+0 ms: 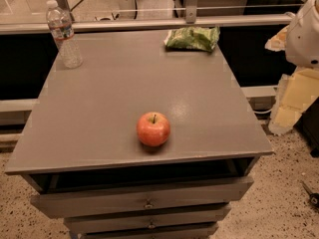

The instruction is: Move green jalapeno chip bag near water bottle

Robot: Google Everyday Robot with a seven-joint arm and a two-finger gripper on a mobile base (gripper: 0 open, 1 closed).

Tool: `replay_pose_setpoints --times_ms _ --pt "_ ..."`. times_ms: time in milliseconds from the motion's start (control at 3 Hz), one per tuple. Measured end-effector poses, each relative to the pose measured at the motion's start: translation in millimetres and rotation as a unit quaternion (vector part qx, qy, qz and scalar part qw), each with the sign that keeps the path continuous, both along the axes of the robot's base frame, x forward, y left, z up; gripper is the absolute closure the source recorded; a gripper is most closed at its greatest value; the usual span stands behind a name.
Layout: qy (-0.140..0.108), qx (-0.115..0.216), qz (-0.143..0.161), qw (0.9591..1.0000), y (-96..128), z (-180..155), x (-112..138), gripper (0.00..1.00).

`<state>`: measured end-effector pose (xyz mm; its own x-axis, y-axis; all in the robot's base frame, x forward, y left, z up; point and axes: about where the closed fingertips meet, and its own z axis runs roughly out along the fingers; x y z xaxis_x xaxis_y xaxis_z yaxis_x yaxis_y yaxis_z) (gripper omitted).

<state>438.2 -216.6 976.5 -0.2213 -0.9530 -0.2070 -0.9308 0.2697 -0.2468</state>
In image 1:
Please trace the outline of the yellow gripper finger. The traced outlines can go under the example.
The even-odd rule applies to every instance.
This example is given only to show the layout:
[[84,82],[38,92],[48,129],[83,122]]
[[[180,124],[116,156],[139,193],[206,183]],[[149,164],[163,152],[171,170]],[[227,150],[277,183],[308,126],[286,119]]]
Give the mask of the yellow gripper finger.
[[286,34],[288,27],[285,26],[272,38],[268,39],[264,48],[273,52],[284,51],[286,48]]

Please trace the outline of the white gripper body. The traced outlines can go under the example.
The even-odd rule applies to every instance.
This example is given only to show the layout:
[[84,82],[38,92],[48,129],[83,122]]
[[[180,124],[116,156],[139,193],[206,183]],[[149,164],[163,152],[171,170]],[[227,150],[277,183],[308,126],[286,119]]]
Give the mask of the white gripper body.
[[291,76],[283,75],[270,115],[269,130],[277,135],[286,134],[318,98],[318,69],[297,67]]

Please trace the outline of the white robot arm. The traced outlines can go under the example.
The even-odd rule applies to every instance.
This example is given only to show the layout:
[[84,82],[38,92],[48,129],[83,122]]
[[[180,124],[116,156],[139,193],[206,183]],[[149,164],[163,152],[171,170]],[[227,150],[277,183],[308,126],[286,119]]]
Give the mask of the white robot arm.
[[273,134],[286,134],[319,98],[319,0],[307,0],[265,49],[284,51],[286,60],[296,66],[278,83],[268,125]]

